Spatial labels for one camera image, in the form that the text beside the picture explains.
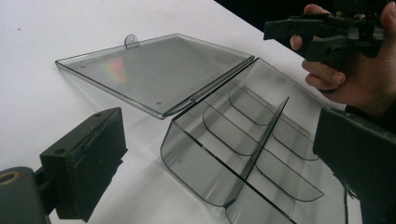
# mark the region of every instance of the white surface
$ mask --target white surface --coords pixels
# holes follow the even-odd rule
[[[180,33],[261,57],[304,84],[301,58],[210,0],[0,0],[0,170],[39,168],[39,154],[88,116],[120,106],[129,152],[89,223],[228,223],[165,167],[159,121],[80,79],[55,60]],[[359,213],[350,223],[360,223]],[[59,220],[52,223],[82,223]]]

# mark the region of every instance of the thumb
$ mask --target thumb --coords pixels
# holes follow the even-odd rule
[[[393,57],[396,55],[396,4],[388,3],[381,13],[381,23],[384,26],[384,45],[379,57]]]

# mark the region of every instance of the dark background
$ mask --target dark background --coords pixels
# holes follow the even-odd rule
[[[233,14],[263,31],[266,21],[285,20],[303,14],[310,3],[332,11],[332,0],[215,0]]]

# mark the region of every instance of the curved plastic partition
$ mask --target curved plastic partition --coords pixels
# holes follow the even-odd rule
[[[172,119],[164,163],[205,201],[224,207],[231,223],[345,223],[344,190],[312,154],[314,134],[282,114],[286,101],[270,104],[246,79],[278,76],[287,88],[290,81],[256,66],[270,65],[255,61]]]

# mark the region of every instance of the person's hand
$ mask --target person's hand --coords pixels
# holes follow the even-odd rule
[[[317,5],[308,5],[304,13],[328,13]],[[309,72],[305,81],[337,103],[352,105],[373,118],[378,118],[396,100],[396,6],[388,3],[381,13],[385,29],[384,44],[375,58],[356,53],[345,58],[341,71],[324,63],[303,61],[303,69]],[[290,39],[293,49],[303,44],[300,36]]]

